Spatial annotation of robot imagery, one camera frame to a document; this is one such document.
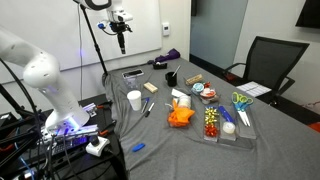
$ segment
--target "paper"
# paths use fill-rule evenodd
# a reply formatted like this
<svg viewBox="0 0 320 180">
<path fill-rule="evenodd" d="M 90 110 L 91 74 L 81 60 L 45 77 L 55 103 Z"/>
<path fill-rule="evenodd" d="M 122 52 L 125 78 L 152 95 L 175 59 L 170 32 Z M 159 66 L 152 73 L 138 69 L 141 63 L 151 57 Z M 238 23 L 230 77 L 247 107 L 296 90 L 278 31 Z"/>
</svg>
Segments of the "paper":
<svg viewBox="0 0 320 180">
<path fill-rule="evenodd" d="M 270 88 L 264 87 L 261 84 L 253 81 L 241 86 L 237 86 L 237 88 L 250 94 L 253 97 L 257 97 L 271 91 Z"/>
</svg>

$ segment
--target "gray tablecloth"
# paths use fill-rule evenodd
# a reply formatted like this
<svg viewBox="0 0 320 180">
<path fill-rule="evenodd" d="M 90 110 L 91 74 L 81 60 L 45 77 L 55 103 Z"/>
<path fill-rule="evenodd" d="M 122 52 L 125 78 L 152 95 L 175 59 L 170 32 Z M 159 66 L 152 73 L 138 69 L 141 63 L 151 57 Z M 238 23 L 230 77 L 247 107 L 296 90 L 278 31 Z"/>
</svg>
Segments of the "gray tablecloth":
<svg viewBox="0 0 320 180">
<path fill-rule="evenodd" d="M 111 71 L 106 80 L 106 96 L 114 102 L 116 133 L 130 179 L 320 179 L 320 135 L 257 99 L 251 106 L 257 139 L 250 140 L 244 148 L 203 139 L 205 105 L 197 96 L 192 96 L 196 113 L 189 126 L 169 127 L 165 103 L 171 104 L 172 88 L 167 86 L 165 74 L 179 65 L 177 89 L 190 90 L 185 79 L 202 74 L 221 95 L 221 105 L 230 106 L 232 92 L 239 91 L 182 59 L 169 61 L 164 70 L 143 65 Z M 155 102 L 147 118 L 140 111 L 133 111 L 126 98 L 129 90 L 121 73 L 134 69 L 144 71 L 138 77 L 142 97 L 151 98 L 149 105 Z M 157 93 L 143 88 L 148 81 L 158 87 Z M 146 146 L 132 152 L 139 143 Z"/>
</svg>

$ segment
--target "blue scissors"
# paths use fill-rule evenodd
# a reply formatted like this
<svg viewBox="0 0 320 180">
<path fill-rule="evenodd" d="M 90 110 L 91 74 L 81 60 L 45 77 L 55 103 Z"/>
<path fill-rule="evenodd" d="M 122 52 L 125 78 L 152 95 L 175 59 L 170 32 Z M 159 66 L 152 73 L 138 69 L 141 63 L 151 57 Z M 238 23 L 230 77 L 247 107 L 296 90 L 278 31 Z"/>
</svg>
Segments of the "blue scissors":
<svg viewBox="0 0 320 180">
<path fill-rule="evenodd" d="M 234 104 L 234 107 L 236 108 L 237 112 L 239 113 L 243 124 L 245 126 L 250 126 L 250 121 L 249 121 L 248 115 L 246 113 L 246 108 L 253 103 L 253 99 L 248 98 L 247 96 L 244 96 L 244 95 L 239 94 L 237 92 L 233 92 L 232 93 L 232 103 Z"/>
</svg>

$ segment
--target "white cup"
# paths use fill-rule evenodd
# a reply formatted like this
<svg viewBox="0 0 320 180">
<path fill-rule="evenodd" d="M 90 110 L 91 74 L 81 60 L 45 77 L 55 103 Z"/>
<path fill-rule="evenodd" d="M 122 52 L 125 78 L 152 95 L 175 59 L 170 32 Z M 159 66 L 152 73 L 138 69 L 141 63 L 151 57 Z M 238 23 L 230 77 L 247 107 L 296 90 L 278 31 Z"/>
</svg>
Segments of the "white cup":
<svg viewBox="0 0 320 180">
<path fill-rule="evenodd" d="M 139 111 L 141 109 L 141 92 L 138 90 L 130 91 L 127 94 L 127 98 L 131 104 L 134 111 Z"/>
</svg>

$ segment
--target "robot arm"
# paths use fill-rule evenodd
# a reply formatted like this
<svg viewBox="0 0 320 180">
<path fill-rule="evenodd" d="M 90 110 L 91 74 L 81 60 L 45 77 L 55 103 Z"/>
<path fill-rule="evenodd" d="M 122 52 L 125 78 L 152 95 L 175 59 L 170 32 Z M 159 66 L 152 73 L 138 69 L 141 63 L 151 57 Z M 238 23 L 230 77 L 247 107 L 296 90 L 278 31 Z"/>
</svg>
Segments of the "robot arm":
<svg viewBox="0 0 320 180">
<path fill-rule="evenodd" d="M 52 55 L 0 26 L 0 58 L 24 67 L 25 83 L 38 89 L 52 104 L 54 110 L 45 125 L 48 132 L 77 131 L 89 120 L 89 114 L 78 104 Z"/>
<path fill-rule="evenodd" d="M 125 54 L 125 41 L 123 37 L 123 32 L 131 31 L 131 28 L 128 24 L 125 24 L 127 21 L 133 19 L 132 15 L 125 12 L 122 7 L 122 0 L 74 0 L 75 2 L 83 5 L 88 9 L 99 11 L 102 9 L 107 10 L 107 20 L 102 20 L 98 23 L 98 27 L 104 30 L 107 27 L 107 23 L 110 23 L 109 26 L 111 30 L 116 33 L 118 36 L 119 46 L 121 48 L 122 54 Z"/>
</svg>

